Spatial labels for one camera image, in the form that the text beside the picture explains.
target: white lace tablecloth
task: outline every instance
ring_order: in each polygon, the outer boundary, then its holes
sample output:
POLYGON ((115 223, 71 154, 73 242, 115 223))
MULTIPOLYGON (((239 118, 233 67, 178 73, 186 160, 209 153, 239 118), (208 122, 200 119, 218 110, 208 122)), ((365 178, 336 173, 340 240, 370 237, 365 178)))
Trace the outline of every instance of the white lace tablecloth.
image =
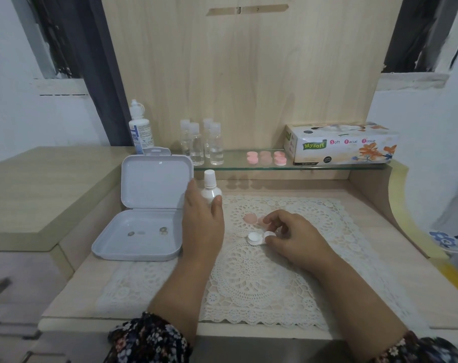
MULTIPOLYGON (((334 325, 319 283, 267 246, 250 246, 245 238, 260 230, 242 219, 284 208, 298 213, 320 231, 331 247, 414 330, 428 326, 338 200, 304 197, 225 196, 226 235, 207 283, 200 321, 284 326, 334 325)), ((99 317, 134 318, 168 278, 177 260, 121 262, 96 303, 99 317)))

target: wooden tabletop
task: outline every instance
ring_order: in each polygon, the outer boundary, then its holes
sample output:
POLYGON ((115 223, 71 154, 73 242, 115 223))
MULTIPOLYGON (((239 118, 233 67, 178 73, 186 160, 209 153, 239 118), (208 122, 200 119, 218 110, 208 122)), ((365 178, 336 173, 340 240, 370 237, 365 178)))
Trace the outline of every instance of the wooden tabletop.
MULTIPOLYGON (((458 329, 458 290, 410 242, 370 205, 346 180, 220 181, 223 193, 331 197, 341 201, 380 258, 395 274, 432 329, 458 329)), ((122 315, 99 315, 95 303, 119 261, 90 255, 72 280, 44 312, 45 330, 108 330, 122 315)), ((199 334, 218 336, 274 335, 299 338, 332 338, 317 328, 308 331, 245 324, 201 323, 199 334)))
POLYGON ((132 147, 41 146, 0 162, 0 251, 49 251, 120 181, 132 147))

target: window sill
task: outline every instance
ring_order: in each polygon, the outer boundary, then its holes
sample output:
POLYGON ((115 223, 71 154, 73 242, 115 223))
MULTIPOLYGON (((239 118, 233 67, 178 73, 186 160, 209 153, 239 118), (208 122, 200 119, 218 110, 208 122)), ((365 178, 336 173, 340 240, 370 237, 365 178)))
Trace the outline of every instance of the window sill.
POLYGON ((439 72, 394 72, 380 74, 377 91, 442 89, 449 74, 439 72))
POLYGON ((39 95, 89 95, 84 79, 34 79, 39 95))

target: dark floral fabric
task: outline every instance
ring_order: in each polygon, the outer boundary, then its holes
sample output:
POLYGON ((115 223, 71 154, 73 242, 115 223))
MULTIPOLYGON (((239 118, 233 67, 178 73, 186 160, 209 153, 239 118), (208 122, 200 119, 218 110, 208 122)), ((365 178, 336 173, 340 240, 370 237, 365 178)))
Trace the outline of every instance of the dark floral fabric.
MULTIPOLYGON (((163 318, 143 313, 108 335, 112 348, 105 363, 188 363, 192 348, 178 330, 163 318)), ((458 350, 449 341, 412 331, 371 363, 455 363, 458 350)))
POLYGON ((192 348, 163 318, 144 312, 111 331, 105 363, 188 363, 192 348))
POLYGON ((419 339, 412 331, 372 363, 454 363, 458 362, 458 350, 440 337, 419 339))

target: bottle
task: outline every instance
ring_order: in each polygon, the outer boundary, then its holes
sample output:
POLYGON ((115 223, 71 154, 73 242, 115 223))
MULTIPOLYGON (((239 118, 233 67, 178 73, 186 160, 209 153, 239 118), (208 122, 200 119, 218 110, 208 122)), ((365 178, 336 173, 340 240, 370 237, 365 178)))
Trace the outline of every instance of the bottle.
POLYGON ((207 204, 211 205, 215 196, 222 196, 221 189, 217 187, 217 181, 215 179, 215 172, 213 169, 208 169, 204 172, 204 187, 205 188, 202 190, 202 197, 207 201, 207 204))
POLYGON ((192 134, 190 133, 190 120, 180 120, 180 146, 182 154, 190 157, 190 144, 192 142, 192 134))
POLYGON ((213 122, 210 124, 210 164, 224 164, 224 144, 222 142, 221 124, 213 122))
POLYGON ((210 124, 212 121, 212 118, 204 118, 204 153, 206 158, 210 158, 210 147, 208 141, 210 137, 210 124))
POLYGON ((194 165, 202 165, 205 162, 204 142, 197 122, 190 123, 190 133, 192 135, 192 141, 190 143, 190 159, 192 159, 194 165))
POLYGON ((132 120, 129 122, 129 126, 137 154, 143 154, 143 150, 155 146, 151 135, 150 121, 143 117, 144 113, 145 107, 136 99, 132 99, 130 106, 132 120))

